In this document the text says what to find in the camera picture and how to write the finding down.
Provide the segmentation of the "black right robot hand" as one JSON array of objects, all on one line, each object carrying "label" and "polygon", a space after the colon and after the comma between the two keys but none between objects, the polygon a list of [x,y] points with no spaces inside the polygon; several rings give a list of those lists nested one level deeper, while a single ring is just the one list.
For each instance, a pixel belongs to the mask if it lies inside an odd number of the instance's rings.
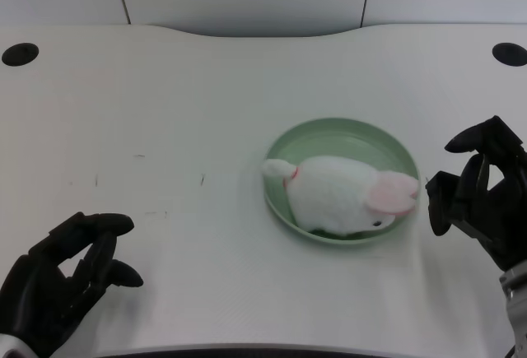
[{"label": "black right robot hand", "polygon": [[437,172],[427,182],[428,215],[435,235],[456,226],[476,239],[506,271],[526,260],[526,151],[494,116],[465,129],[445,146],[474,152],[459,175]]}]

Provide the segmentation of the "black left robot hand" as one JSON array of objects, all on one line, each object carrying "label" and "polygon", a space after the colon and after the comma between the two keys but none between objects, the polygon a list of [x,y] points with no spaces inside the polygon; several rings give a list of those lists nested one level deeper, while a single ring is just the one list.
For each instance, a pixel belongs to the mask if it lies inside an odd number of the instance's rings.
[{"label": "black left robot hand", "polygon": [[133,227],[123,214],[78,212],[21,255],[1,287],[1,355],[50,357],[109,286],[142,286],[114,258],[118,237]]}]

